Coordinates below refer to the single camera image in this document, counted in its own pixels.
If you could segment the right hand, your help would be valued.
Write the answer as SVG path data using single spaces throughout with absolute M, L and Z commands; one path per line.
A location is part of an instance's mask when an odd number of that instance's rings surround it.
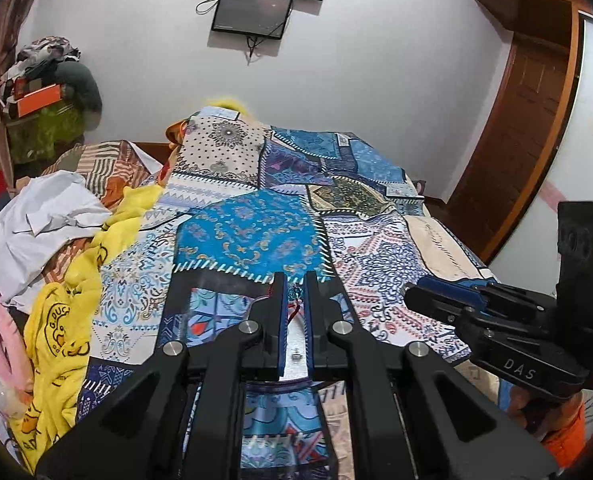
M 519 386 L 512 386 L 509 392 L 507 414 L 513 422 L 533 436 L 545 433 L 545 422 L 549 404 L 541 396 L 533 394 Z

